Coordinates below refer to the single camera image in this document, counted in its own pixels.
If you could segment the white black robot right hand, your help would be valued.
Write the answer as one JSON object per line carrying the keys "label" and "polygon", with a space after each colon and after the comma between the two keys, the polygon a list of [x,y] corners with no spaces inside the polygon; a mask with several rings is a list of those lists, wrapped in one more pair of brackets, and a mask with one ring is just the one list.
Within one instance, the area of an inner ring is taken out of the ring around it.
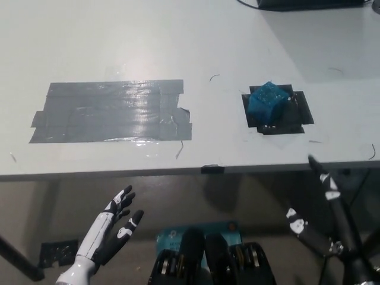
{"label": "white black robot right hand", "polygon": [[290,230],[306,247],[322,257],[337,256],[342,260],[363,258],[363,243],[342,196],[340,183],[314,156],[308,156],[308,162],[324,190],[324,198],[332,214],[335,236],[328,237],[317,231],[293,207],[286,213]]}

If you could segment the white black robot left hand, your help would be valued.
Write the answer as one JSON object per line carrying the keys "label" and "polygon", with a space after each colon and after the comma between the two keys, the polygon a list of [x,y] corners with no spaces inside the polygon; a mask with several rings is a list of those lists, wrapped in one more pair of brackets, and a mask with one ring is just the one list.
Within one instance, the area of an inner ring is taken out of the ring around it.
{"label": "white black robot left hand", "polygon": [[79,257],[90,260],[96,266],[106,265],[122,249],[135,232],[144,211],[137,210],[115,233],[112,233],[112,229],[130,213],[127,208],[134,198],[135,193],[129,185],[110,200],[83,239],[77,252]]}

